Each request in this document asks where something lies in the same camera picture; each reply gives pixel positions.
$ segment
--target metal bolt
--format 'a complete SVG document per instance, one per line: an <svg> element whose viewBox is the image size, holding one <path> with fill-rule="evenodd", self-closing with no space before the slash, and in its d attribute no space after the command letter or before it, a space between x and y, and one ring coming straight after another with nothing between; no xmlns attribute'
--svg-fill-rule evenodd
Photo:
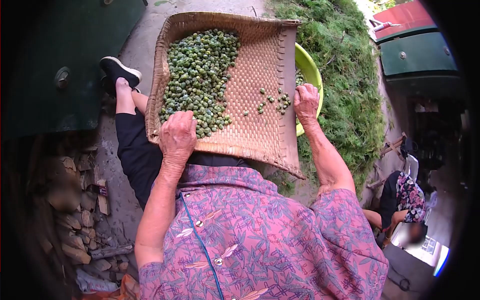
<svg viewBox="0 0 480 300"><path fill-rule="evenodd" d="M67 87L70 80L70 69L67 67L62 67L57 71L55 75L55 86L58 89L64 89Z"/></svg>

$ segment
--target yellow-green plastic basin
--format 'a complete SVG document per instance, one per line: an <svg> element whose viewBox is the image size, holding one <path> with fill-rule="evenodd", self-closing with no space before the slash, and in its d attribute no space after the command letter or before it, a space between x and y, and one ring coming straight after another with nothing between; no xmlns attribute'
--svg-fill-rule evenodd
<svg viewBox="0 0 480 300"><path fill-rule="evenodd" d="M299 44L295 43L295 66L302 72L303 77L307 83L312 84L318 88L318 93L320 93L320 99L318 100L318 109L317 109L317 118L320 115L320 110L322 109L322 103L324 101L324 87L322 85L322 77L320 72L318 72L315 62L313 62L310 55L303 49ZM304 134L303 126L301 124L297 125L297 136Z"/></svg>

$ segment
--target woman's right hand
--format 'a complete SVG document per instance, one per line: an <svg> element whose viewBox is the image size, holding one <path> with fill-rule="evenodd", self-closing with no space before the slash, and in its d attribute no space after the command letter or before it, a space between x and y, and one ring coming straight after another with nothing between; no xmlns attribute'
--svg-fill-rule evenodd
<svg viewBox="0 0 480 300"><path fill-rule="evenodd" d="M313 85L303 84L297 86L293 109L304 129L311 124L318 124L317 109L319 99L318 89Z"/></svg>

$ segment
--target elderly woman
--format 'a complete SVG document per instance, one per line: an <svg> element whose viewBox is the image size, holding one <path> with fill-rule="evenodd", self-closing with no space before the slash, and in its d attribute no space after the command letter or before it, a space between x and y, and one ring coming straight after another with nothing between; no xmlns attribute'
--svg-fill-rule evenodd
<svg viewBox="0 0 480 300"><path fill-rule="evenodd" d="M410 241L407 243L419 244L425 240L425 196L418 184L401 171L388 176L377 211L364 209L363 213L371 225L385 232L383 246L390 243L392 233L400 222L411 223L408 228Z"/></svg>
<svg viewBox="0 0 480 300"><path fill-rule="evenodd" d="M147 96L132 90L139 72L113 58L100 65L117 97L118 156L144 209L135 243L142 299L380 297L388 261L318 124L315 87L298 86L294 102L321 185L307 208L241 159L192 155L191 111L171 115L150 144Z"/></svg>

